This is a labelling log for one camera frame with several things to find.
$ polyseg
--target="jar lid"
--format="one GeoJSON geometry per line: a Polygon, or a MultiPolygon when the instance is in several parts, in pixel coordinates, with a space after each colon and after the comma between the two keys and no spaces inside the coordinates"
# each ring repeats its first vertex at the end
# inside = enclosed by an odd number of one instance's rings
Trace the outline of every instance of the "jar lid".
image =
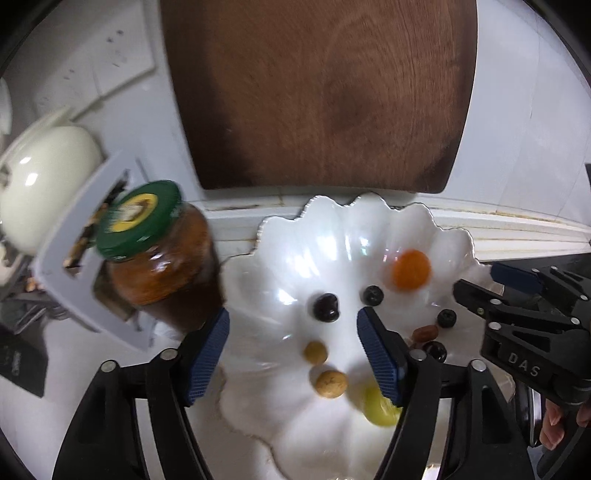
{"type": "Polygon", "coordinates": [[[100,221],[96,247],[107,260],[123,261],[145,252],[178,219],[183,198],[170,180],[153,181],[111,205],[100,221]]]}

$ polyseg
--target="white teapot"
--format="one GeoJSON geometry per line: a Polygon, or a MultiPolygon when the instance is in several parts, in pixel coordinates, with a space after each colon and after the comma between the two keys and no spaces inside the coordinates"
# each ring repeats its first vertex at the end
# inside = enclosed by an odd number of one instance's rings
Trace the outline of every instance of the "white teapot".
{"type": "Polygon", "coordinates": [[[48,113],[0,157],[2,230],[9,242],[27,255],[37,253],[102,161],[95,140],[69,117],[69,107],[48,113]]]}

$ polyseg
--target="yellow-green grape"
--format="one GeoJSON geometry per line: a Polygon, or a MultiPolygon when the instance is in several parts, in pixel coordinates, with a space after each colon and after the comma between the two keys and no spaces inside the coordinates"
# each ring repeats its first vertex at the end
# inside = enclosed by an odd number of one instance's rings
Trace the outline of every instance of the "yellow-green grape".
{"type": "Polygon", "coordinates": [[[402,408],[392,404],[379,387],[368,387],[363,398],[363,414],[374,425],[392,427],[398,423],[402,408]]]}

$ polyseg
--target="white surface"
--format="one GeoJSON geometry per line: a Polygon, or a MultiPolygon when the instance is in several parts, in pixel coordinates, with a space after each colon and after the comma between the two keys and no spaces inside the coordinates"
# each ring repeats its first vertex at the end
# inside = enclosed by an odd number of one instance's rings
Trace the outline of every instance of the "white surface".
{"type": "MultiPolygon", "coordinates": [[[[12,102],[6,80],[0,78],[0,137],[10,135],[12,131],[12,102]]],[[[2,153],[2,138],[0,138],[0,153],[2,153]]]]}
{"type": "Polygon", "coordinates": [[[501,204],[558,215],[585,158],[591,98],[587,83],[570,69],[566,47],[542,20],[538,24],[540,60],[530,121],[501,204]]]}
{"type": "Polygon", "coordinates": [[[73,113],[79,114],[99,99],[89,50],[85,44],[73,49],[54,71],[39,77],[40,85],[33,93],[39,115],[64,105],[71,106],[73,113]]]}
{"type": "Polygon", "coordinates": [[[535,13],[521,0],[478,0],[472,97],[441,196],[497,205],[519,156],[537,78],[535,13]],[[520,8],[520,17],[511,7],[520,8]]]}
{"type": "MultiPolygon", "coordinates": [[[[349,206],[315,197],[296,220],[267,219],[254,253],[226,261],[221,276],[233,321],[221,358],[222,415],[240,432],[267,442],[288,478],[307,480],[373,479],[394,432],[371,424],[354,405],[375,382],[357,336],[363,289],[382,288],[384,302],[376,311],[403,338],[433,324],[442,308],[454,308],[458,324],[440,337],[448,362],[467,365],[479,358],[485,322],[455,303],[452,286],[460,278],[493,285],[465,230],[442,230],[424,205],[394,210],[375,194],[349,206]],[[412,248],[429,257],[431,277],[416,291],[400,292],[391,284],[392,262],[412,248]],[[313,300],[327,292],[339,299],[340,317],[333,323],[310,314],[313,300]],[[311,340],[329,351],[321,367],[302,356],[311,340]],[[312,386],[327,369],[349,378],[347,392],[332,400],[312,386]]],[[[496,367],[493,372],[510,397],[509,375],[496,367]]],[[[442,406],[439,429],[445,432],[448,423],[442,406]]],[[[445,435],[437,436],[429,463],[441,461],[444,447],[445,435]]]]}
{"type": "MultiPolygon", "coordinates": [[[[71,1],[64,0],[60,4],[65,12],[71,1]]],[[[89,0],[84,6],[87,10],[105,11],[105,3],[108,2],[89,0]]],[[[117,2],[120,7],[130,3],[129,0],[117,2]]],[[[98,108],[89,110],[78,121],[100,139],[108,155],[119,150],[135,154],[141,159],[150,180],[174,180],[181,186],[186,200],[198,200],[203,193],[178,117],[162,37],[159,3],[158,0],[145,0],[142,4],[155,70],[113,92],[98,108]]]]}
{"type": "MultiPolygon", "coordinates": [[[[591,148],[591,142],[587,146],[587,149],[589,148],[591,148]]],[[[591,225],[591,188],[585,165],[581,165],[577,180],[574,182],[573,190],[570,192],[566,204],[560,211],[560,216],[575,222],[591,225]]]]}
{"type": "MultiPolygon", "coordinates": [[[[120,365],[147,362],[177,342],[156,338],[149,351],[122,348],[106,335],[90,332],[71,320],[48,322],[43,340],[50,353],[44,398],[0,377],[0,426],[37,480],[50,480],[61,442],[82,395],[100,364],[114,359],[120,365]]],[[[216,480],[282,480],[262,444],[228,429],[216,402],[222,378],[216,371],[205,398],[187,410],[202,454],[216,480]],[[235,461],[228,462],[232,452],[235,461]]],[[[138,402],[145,460],[151,480],[164,480],[148,422],[145,401],[138,402]]]]}
{"type": "Polygon", "coordinates": [[[90,134],[70,123],[68,108],[25,130],[0,157],[9,174],[8,184],[0,186],[0,218],[10,242],[35,255],[101,161],[90,134]]]}
{"type": "Polygon", "coordinates": [[[90,59],[101,96],[154,68],[141,1],[117,13],[90,40],[90,59]]]}

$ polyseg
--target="white scalloped bowl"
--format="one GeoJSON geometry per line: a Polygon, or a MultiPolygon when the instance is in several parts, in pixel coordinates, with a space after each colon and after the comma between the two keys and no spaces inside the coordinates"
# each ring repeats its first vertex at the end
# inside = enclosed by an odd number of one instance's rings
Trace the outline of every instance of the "white scalloped bowl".
{"type": "MultiPolygon", "coordinates": [[[[480,358],[484,321],[453,300],[452,286],[460,278],[495,285],[489,267],[474,258],[468,232],[440,229],[422,204],[395,210],[378,195],[365,194],[341,206],[319,196],[296,220],[266,219],[253,253],[230,258],[222,267],[232,319],[221,359],[223,417],[269,445],[276,466],[291,480],[373,479],[394,427],[373,425],[359,408],[362,392],[374,382],[356,332],[361,292],[373,284],[383,289],[376,311],[387,328],[406,338],[433,324],[442,308],[454,309],[455,327],[442,329],[438,340],[448,350],[448,363],[467,365],[480,358]],[[427,254],[432,274],[423,288],[401,293],[386,285],[386,272],[411,248],[427,254]],[[328,292],[339,299],[334,323],[310,314],[313,300],[328,292]],[[328,348],[321,367],[302,356],[311,340],[328,348]],[[339,398],[320,397],[313,388],[326,369],[348,376],[349,388],[339,398]]],[[[510,377],[492,370],[510,397],[510,377]]],[[[449,402],[442,400],[426,477],[436,476],[448,422],[449,402]]]]}

